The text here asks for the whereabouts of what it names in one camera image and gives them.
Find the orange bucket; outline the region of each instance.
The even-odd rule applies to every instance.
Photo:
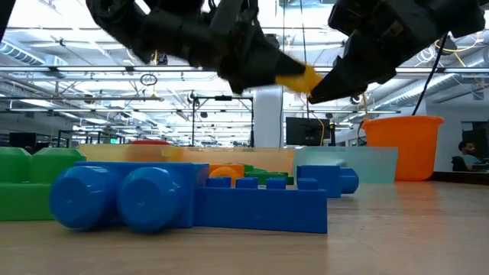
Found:
[[[396,180],[422,181],[433,174],[438,127],[443,118],[405,116],[365,119],[367,145],[397,147]]]

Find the wooden table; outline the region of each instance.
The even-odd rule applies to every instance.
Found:
[[[489,187],[363,185],[329,201],[329,234],[222,228],[137,235],[0,223],[0,274],[489,274]]]

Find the monitor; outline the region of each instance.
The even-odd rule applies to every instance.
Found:
[[[331,138],[329,119],[321,119],[324,137]],[[285,118],[286,144],[301,146],[321,145],[322,125],[317,118]]]

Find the ceiling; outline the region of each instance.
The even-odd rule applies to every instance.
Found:
[[[290,2],[285,9],[276,1],[259,1],[261,26],[266,34],[276,34],[279,41],[286,41],[282,49],[296,59],[313,66],[332,66],[334,59],[342,54],[342,42],[347,37],[328,27],[327,20],[332,5],[321,3],[330,2],[303,0],[301,11],[298,1]],[[202,9],[208,9],[207,4],[204,4]],[[485,49],[487,39],[489,39],[489,34],[484,31],[456,40],[456,44],[464,49],[458,55],[462,60],[466,60]],[[85,1],[82,0],[17,0],[4,42],[13,44],[40,60],[56,57],[57,62],[69,66],[146,65],[103,30],[100,30],[89,15]],[[435,48],[430,47],[407,61],[403,66],[429,67],[432,65],[435,53]],[[441,64],[442,66],[461,66],[454,55],[443,57]],[[26,66],[26,63],[0,54],[0,65]],[[169,57],[168,66],[173,65],[187,64],[177,58]],[[128,114],[107,112],[106,110],[104,112],[64,112],[64,116],[66,119],[78,121],[79,124],[88,125],[92,128],[93,126],[105,127],[106,125],[147,127],[147,130],[120,127],[117,132],[126,134],[128,138],[142,136],[160,139],[161,135],[164,135],[175,142],[183,143],[188,142],[186,135],[192,131],[192,113],[187,112],[192,108],[192,101],[188,99],[191,92],[197,96],[232,95],[228,83],[218,78],[215,73],[157,72],[154,75],[158,81],[153,86],[141,84],[141,77],[144,74],[146,73],[78,72],[67,73],[66,77],[60,81],[43,73],[8,73],[7,76],[3,75],[5,85],[12,85],[15,81],[24,83],[24,86],[16,86],[17,88],[21,87],[21,89],[2,89],[0,93],[18,96],[120,97],[124,100],[100,100],[93,104],[84,101],[63,100],[51,102],[54,106],[50,108],[164,110],[164,112]],[[416,77],[403,77],[392,79],[383,86],[377,84],[369,86],[369,108],[376,109],[375,106],[378,102],[394,96],[397,91],[415,81],[419,80]],[[470,87],[469,84],[468,87],[455,87],[448,95]],[[260,92],[260,89],[253,89],[244,95],[253,96],[255,92]],[[430,100],[439,99],[440,96],[437,95]],[[203,104],[204,101],[203,99],[199,100],[201,104],[199,110],[208,112],[206,113],[207,116],[196,113],[197,125],[202,126],[196,133],[196,141],[217,141],[227,145],[231,141],[248,141],[251,101],[217,102],[209,100]],[[400,107],[394,104],[395,101],[392,102],[383,105],[382,109]],[[26,101],[14,102],[13,106],[15,108],[25,106],[28,108],[47,108],[43,107],[42,103],[39,105],[39,102]],[[314,105],[312,108],[356,110],[360,107],[361,104],[352,105],[349,99],[339,99]],[[222,113],[219,112],[221,109],[235,110],[235,112]],[[283,109],[286,116],[303,115],[303,113],[287,113],[287,110],[304,110],[303,99],[286,92],[283,98]],[[355,122],[355,119],[349,119],[348,116],[341,114],[335,115],[335,120],[337,122]]]

